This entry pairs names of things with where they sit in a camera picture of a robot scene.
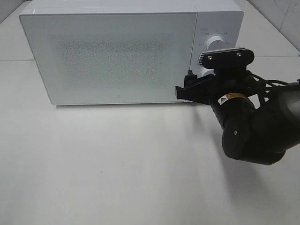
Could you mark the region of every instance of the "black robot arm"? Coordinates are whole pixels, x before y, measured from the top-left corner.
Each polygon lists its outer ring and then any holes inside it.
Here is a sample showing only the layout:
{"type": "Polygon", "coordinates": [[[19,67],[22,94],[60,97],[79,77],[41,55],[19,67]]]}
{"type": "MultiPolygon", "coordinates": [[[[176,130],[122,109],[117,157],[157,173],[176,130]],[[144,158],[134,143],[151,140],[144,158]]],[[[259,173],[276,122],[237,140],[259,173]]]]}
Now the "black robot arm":
{"type": "Polygon", "coordinates": [[[252,74],[246,67],[253,59],[244,48],[204,52],[199,63],[215,75],[197,78],[189,71],[184,87],[176,87],[176,97],[211,106],[228,157],[271,165],[300,143],[300,84],[252,74]],[[255,94],[258,109],[248,99],[255,94]]]}

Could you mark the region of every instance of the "table surface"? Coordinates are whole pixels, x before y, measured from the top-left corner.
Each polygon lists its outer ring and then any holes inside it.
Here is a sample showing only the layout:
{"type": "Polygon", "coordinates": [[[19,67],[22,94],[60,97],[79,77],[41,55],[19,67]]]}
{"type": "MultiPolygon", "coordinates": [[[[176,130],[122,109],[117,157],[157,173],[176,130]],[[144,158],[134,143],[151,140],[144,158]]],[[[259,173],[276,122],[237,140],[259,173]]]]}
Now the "table surface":
{"type": "MultiPolygon", "coordinates": [[[[300,223],[300,145],[263,166],[224,155],[209,106],[51,105],[18,24],[25,4],[0,24],[1,225],[300,223]]],[[[260,15],[245,9],[245,23],[260,15]]],[[[271,37],[241,29],[261,54],[248,69],[299,79],[299,52],[260,20],[271,37]]]]}

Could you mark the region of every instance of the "white microwave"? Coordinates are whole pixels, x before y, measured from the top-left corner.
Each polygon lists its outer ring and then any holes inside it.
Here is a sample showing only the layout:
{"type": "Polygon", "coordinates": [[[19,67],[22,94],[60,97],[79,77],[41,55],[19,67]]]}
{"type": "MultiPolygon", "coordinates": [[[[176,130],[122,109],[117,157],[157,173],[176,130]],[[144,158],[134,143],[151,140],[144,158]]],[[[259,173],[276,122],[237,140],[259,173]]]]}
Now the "white microwave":
{"type": "Polygon", "coordinates": [[[33,0],[20,20],[54,105],[169,103],[207,50],[235,47],[233,0],[33,0]]]}

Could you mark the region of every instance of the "yellow warning label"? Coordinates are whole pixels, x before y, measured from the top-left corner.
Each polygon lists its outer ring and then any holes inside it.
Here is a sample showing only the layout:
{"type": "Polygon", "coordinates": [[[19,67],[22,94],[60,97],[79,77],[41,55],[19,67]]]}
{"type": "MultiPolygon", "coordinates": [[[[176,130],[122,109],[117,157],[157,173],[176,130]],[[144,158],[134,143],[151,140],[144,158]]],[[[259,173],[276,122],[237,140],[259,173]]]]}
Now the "yellow warning label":
{"type": "Polygon", "coordinates": [[[247,98],[247,97],[245,95],[243,95],[241,93],[237,93],[237,92],[228,93],[226,95],[223,95],[221,98],[219,98],[218,102],[221,105],[224,102],[226,102],[226,101],[228,101],[229,99],[232,99],[232,98],[247,98]]]}

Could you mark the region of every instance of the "white wall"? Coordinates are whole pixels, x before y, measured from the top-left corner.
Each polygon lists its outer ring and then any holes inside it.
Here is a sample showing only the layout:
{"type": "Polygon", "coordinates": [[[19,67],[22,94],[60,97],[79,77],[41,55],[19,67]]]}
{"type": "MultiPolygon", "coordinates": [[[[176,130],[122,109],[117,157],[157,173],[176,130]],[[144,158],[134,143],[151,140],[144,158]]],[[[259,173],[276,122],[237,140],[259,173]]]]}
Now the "white wall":
{"type": "Polygon", "coordinates": [[[248,0],[300,50],[300,0],[248,0]]]}
{"type": "Polygon", "coordinates": [[[26,0],[0,0],[0,22],[26,0]]]}

